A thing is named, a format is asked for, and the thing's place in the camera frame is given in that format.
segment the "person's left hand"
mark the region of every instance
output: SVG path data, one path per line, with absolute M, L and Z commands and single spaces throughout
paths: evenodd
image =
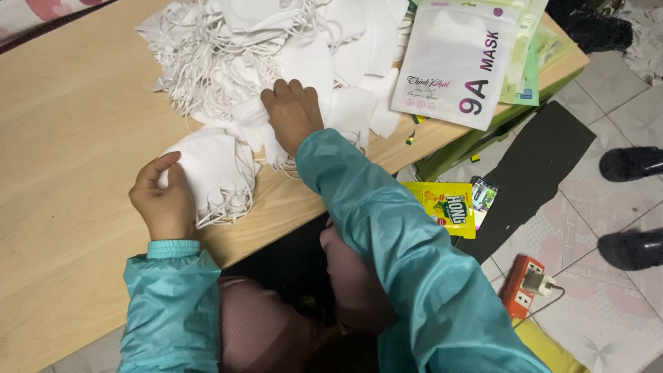
M 131 204 L 143 217 L 152 241 L 185 240 L 195 232 L 196 206 L 184 169 L 177 163 L 180 152 L 162 155 L 143 167 L 129 191 Z M 156 182 L 168 170 L 168 188 Z

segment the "black shoe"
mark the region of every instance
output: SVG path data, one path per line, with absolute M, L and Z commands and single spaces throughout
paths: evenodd
M 610 265 L 624 271 L 663 265 L 663 228 L 606 234 L 599 239 L 599 252 Z
M 629 147 L 608 150 L 599 162 L 601 175 L 623 183 L 663 174 L 663 150 L 657 147 Z

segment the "yellow snack packet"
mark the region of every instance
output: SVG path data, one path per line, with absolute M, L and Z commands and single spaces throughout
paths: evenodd
M 402 183 L 414 194 L 426 214 L 447 228 L 452 236 L 476 238 L 472 184 L 469 183 Z

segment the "jacket cuff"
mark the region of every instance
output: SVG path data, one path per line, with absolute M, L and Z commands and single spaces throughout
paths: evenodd
M 191 240 L 150 241 L 147 259 L 184 258 L 200 252 L 200 242 Z

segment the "person's right hand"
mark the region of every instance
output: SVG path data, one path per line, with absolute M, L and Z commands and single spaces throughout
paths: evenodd
M 283 79 L 277 80 L 274 90 L 263 90 L 260 99 L 269 114 L 276 140 L 293 157 L 307 136 L 324 128 L 316 89 L 303 88 L 297 79 L 289 85 Z

